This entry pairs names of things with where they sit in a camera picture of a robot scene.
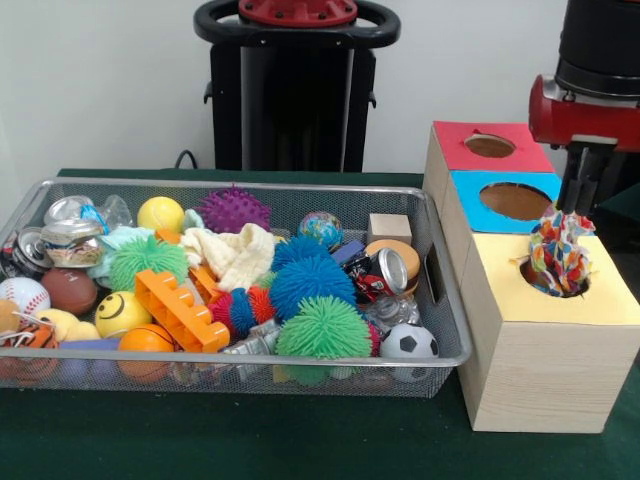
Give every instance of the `shape sorter box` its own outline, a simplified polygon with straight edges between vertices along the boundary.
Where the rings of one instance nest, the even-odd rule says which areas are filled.
[[[474,233],[461,291],[474,349],[458,368],[474,430],[599,433],[640,346],[640,306],[595,235],[589,288],[551,297],[514,261],[528,235]]]
[[[524,123],[434,122],[423,190],[442,214],[452,171],[553,173]]]
[[[554,173],[451,172],[440,222],[458,285],[472,232],[527,235],[559,192]]]

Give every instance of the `white wall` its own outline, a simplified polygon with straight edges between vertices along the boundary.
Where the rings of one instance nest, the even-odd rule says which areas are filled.
[[[168,167],[183,148],[213,165],[209,46],[192,28],[203,1],[0,2],[0,222],[62,167]],[[422,172],[434,119],[526,121],[566,2],[381,3],[403,30],[376,53],[365,170]]]

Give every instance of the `wire mesh basket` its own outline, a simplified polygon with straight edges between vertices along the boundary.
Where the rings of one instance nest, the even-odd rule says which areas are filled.
[[[423,326],[438,341],[439,358],[345,358],[324,360],[277,355],[147,353],[0,348],[0,387],[77,390],[235,392],[315,395],[433,397],[451,370],[471,352],[466,317],[435,205],[412,188],[235,184],[273,208],[271,225],[282,236],[295,234],[310,211],[330,211],[345,227],[346,240],[365,243],[369,213],[407,215],[413,248],[425,259],[415,298]],[[35,185],[0,232],[42,226],[49,206],[69,195],[102,204],[120,195],[131,212],[150,197],[176,199],[185,209],[198,205],[216,182],[64,179]],[[295,375],[293,369],[304,375]],[[300,378],[315,379],[300,381]]]

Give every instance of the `green table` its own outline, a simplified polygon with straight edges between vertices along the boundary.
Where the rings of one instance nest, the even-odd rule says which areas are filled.
[[[422,184],[419,175],[77,171],[68,176]],[[432,400],[0,391],[3,478],[632,479],[640,369],[603,435],[474,433],[457,376]]]

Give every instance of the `purple spiky ball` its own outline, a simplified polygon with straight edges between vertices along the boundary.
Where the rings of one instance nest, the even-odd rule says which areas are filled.
[[[238,187],[211,192],[197,210],[205,226],[216,233],[238,233],[247,223],[269,231],[271,208]]]

